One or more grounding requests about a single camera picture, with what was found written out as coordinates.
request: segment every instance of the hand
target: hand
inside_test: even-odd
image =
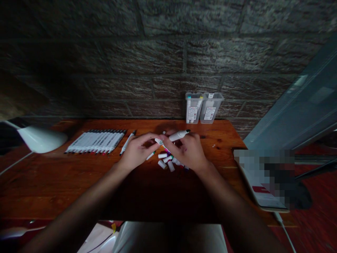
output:
[[[191,168],[195,172],[207,169],[211,164],[205,157],[203,148],[200,142],[200,136],[196,133],[189,133],[181,138],[183,144],[180,147],[174,145],[170,139],[165,135],[160,135],[164,146],[171,152],[171,154],[182,164]]]
[[[154,138],[159,138],[159,135],[149,132],[140,136],[132,136],[122,158],[118,162],[121,168],[133,170],[145,162],[146,158],[160,147],[158,143],[148,148],[143,146],[145,142]]]

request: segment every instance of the wood grain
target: wood grain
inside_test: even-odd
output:
[[[83,132],[109,128],[129,129],[111,155],[63,154]],[[32,154],[0,177],[0,216],[54,219],[119,160],[120,150],[134,129],[140,135],[149,131],[160,134],[168,129],[187,128],[201,136],[206,157],[214,163],[224,179],[254,207],[266,224],[277,226],[272,213],[260,210],[248,196],[231,153],[233,147],[246,147],[232,124],[226,120],[214,121],[211,125],[186,125],[183,120],[61,121],[52,129],[70,136],[63,146],[46,154]],[[17,156],[18,153],[13,151],[1,160],[15,160]],[[157,155],[154,155],[132,171],[113,196],[102,219],[219,222],[208,194],[192,170],[185,172],[176,167],[175,172],[171,173],[162,170],[157,162]],[[283,214],[282,217],[286,226],[295,226],[291,214]]]

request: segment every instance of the brick wall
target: brick wall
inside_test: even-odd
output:
[[[184,118],[187,91],[222,92],[244,138],[337,29],[316,0],[11,0],[0,68],[50,104],[25,116]]]

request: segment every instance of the label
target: label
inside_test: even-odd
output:
[[[198,107],[189,107],[189,116],[188,116],[188,120],[196,120],[197,119],[197,114],[198,114]]]
[[[212,120],[216,107],[207,107],[204,120]]]

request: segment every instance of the clear plastic box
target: clear plastic box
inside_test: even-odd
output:
[[[218,113],[221,102],[224,100],[224,97],[221,93],[208,93],[203,94],[204,101],[200,113],[200,123],[202,124],[212,124],[215,116]]]
[[[203,94],[201,92],[187,92],[186,97],[186,124],[197,124],[199,121]]]

